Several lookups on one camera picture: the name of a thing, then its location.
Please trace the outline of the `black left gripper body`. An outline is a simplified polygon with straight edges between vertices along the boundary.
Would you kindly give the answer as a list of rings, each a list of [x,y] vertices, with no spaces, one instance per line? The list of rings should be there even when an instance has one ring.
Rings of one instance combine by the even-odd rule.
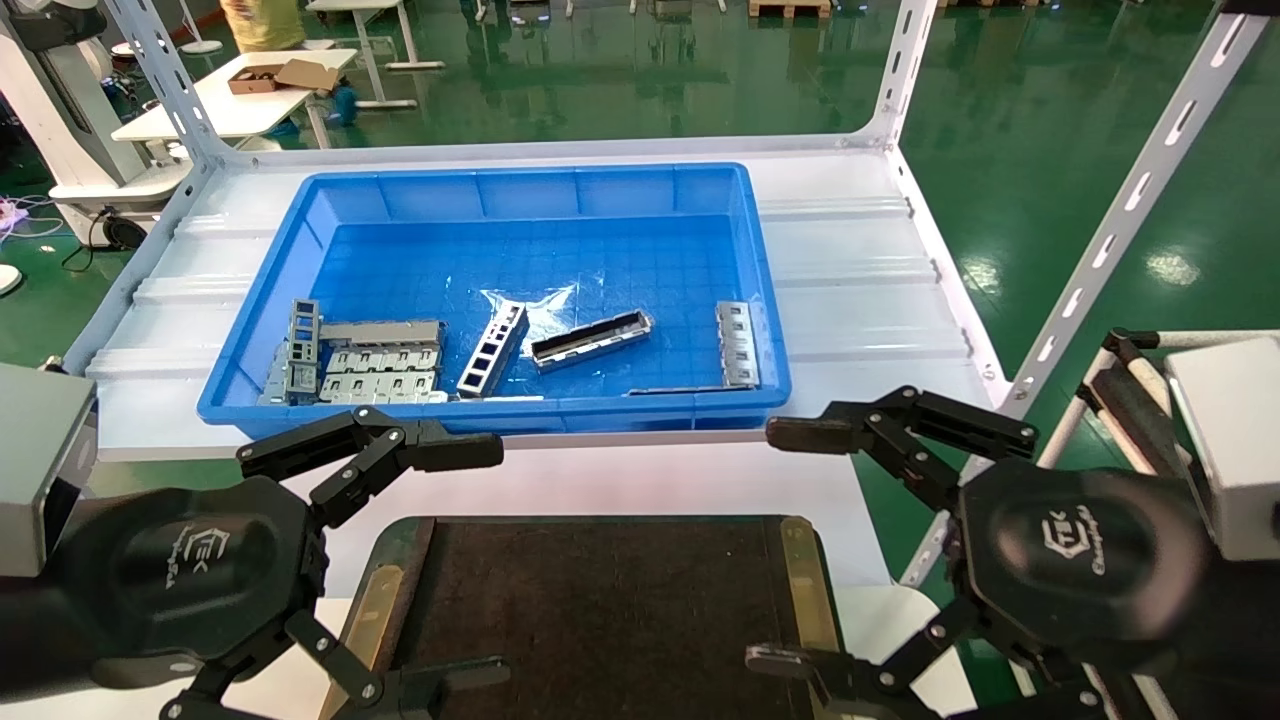
[[[134,689],[177,665],[244,680],[323,594],[315,511],[269,479],[86,502],[45,568],[45,685]]]

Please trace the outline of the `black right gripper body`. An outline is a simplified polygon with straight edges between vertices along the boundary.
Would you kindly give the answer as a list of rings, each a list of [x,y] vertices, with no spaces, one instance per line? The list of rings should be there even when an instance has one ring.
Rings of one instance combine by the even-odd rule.
[[[957,574],[978,633],[1020,664],[1176,664],[1216,547],[1179,480],[1006,459],[964,484]]]

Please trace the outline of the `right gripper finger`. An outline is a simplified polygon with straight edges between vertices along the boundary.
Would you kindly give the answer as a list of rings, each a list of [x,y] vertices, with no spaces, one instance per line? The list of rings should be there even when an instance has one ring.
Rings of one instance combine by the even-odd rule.
[[[1028,659],[1032,644],[1014,625],[980,601],[955,600],[882,664],[854,655],[782,644],[753,644],[749,670],[805,682],[831,714],[867,719],[938,719],[913,689],[960,639],[982,635],[991,644]],[[1084,679],[1053,682],[1033,696],[961,712],[961,719],[1098,719],[1101,697]]]
[[[957,506],[960,473],[928,439],[982,459],[1030,459],[1039,432],[1020,420],[904,386],[870,402],[832,401],[819,416],[773,416],[772,448],[795,454],[864,454],[933,511]]]

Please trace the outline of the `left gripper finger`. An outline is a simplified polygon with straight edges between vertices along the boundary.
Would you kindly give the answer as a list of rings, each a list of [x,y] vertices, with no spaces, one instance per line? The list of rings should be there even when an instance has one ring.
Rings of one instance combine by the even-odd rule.
[[[504,446],[493,433],[453,434],[435,419],[399,421],[372,406],[358,406],[237,451],[244,478],[284,482],[339,462],[310,493],[312,515],[338,528],[402,474],[495,468]]]
[[[308,612],[284,623],[287,635],[347,694],[334,719],[439,719],[457,691],[509,680],[511,667],[500,656],[454,664],[374,673]],[[236,679],[237,666],[209,662],[160,711],[161,719],[260,719],[221,700]]]

